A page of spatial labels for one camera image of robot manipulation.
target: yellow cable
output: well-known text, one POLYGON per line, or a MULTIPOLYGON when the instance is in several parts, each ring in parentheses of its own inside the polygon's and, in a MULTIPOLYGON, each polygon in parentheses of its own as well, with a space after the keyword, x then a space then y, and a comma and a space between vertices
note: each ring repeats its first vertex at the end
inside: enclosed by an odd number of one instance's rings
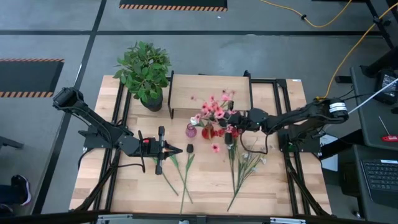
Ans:
MULTIPOLYGON (((271 3, 271 2, 265 1, 265 0, 260 0, 260 1, 262 1, 262 2, 264 2, 264 3, 267 3, 267 4, 270 4, 271 6, 276 6, 276 7, 282 8, 282 9, 287 9, 287 10, 293 11, 293 12, 297 13, 298 15, 303 16, 303 14, 301 14, 301 13, 298 12, 297 10, 292 9, 292 8, 290 8, 290 7, 280 6, 280 5, 278 5, 278 4, 271 3)), ((349 4, 350 4, 352 1, 353 1, 353 0, 349 0, 349 2, 346 4, 346 6, 337 14, 337 16, 335 16, 330 22, 328 22, 328 23, 326 23, 326 24, 324 24, 324 25, 322 25, 322 26, 316 26, 316 25, 312 24, 307 18, 304 18, 304 20, 305 20, 308 24, 310 24, 312 27, 315 27, 315 28, 324 28, 324 27, 327 27, 328 25, 332 24, 332 23, 333 23, 333 22, 334 22, 334 21, 347 9, 347 7, 349 6, 349 4)))
MULTIPOLYGON (((384 13, 379 17, 379 19, 382 19, 389 11, 391 11, 391 10, 392 10, 394 7, 396 7, 396 6, 398 6, 398 3, 395 3, 393 6, 391 6, 386 12, 384 12, 384 13)), ((373 29, 373 27, 374 27, 375 25, 376 25, 376 24, 373 24, 373 25, 362 35, 362 37, 360 38, 360 40, 354 45, 354 47, 353 47, 353 48, 348 52, 348 54, 344 57, 343 61, 339 64, 339 66, 337 67, 335 73, 333 74, 333 76, 332 76, 331 79, 330 79, 329 86, 328 86, 328 90, 326 91, 325 96, 323 96, 323 97, 317 96, 316 99, 320 100, 320 99, 325 99, 326 97, 328 97, 329 92, 330 92, 331 84, 333 83, 333 80, 335 79, 335 76, 336 76, 338 70, 339 70, 339 69, 341 68, 341 66, 344 64, 344 62, 346 61, 346 59, 348 58, 348 56, 351 55, 351 53, 354 51, 354 49, 362 42, 362 40, 363 40, 363 39, 366 37, 366 35, 373 29)))

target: small vase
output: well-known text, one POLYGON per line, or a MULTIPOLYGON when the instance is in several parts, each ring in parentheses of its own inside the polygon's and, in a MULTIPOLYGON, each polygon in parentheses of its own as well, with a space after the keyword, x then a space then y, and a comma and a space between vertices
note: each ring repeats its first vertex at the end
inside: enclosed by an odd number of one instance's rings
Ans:
POLYGON ((189 137, 189 138, 193 138, 197 135, 197 129, 192 125, 192 124, 188 124, 187 125, 187 129, 185 130, 185 134, 189 137))
POLYGON ((211 124, 206 124, 206 126, 202 129, 201 135, 204 139, 212 139, 216 133, 214 132, 214 127, 211 124))

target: purple vase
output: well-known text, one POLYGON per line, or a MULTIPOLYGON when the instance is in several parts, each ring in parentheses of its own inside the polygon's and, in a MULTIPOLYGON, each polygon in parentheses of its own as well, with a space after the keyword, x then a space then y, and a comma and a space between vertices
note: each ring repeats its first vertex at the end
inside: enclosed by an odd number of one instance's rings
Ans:
POLYGON ((189 138, 193 138, 197 135, 197 129, 192 124, 188 124, 187 129, 185 130, 185 134, 189 138))

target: black plant pot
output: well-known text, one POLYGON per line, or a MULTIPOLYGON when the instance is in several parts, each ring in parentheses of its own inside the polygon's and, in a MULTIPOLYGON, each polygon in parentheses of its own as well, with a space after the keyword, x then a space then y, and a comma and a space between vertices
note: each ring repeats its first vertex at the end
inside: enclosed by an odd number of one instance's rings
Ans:
POLYGON ((148 97, 148 101, 146 103, 142 102, 142 100, 141 100, 141 103, 146 108, 148 108, 148 110, 150 110, 152 112, 160 111, 160 109, 162 109, 163 93, 160 93, 160 95, 156 99, 153 99, 152 97, 148 97))

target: hazard stripe tape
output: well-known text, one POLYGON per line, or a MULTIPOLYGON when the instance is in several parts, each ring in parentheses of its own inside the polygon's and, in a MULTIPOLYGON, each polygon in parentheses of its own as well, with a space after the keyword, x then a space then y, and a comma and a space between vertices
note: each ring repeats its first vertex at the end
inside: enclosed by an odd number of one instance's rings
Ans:
POLYGON ((51 97, 54 92, 40 91, 0 91, 0 98, 45 98, 51 97))
POLYGON ((156 10, 176 10, 176 11, 213 11, 226 12, 226 7, 205 7, 205 6, 158 6, 158 5, 140 5, 140 4, 122 4, 120 9, 156 9, 156 10))
POLYGON ((0 62, 65 62, 61 58, 0 58, 0 62))

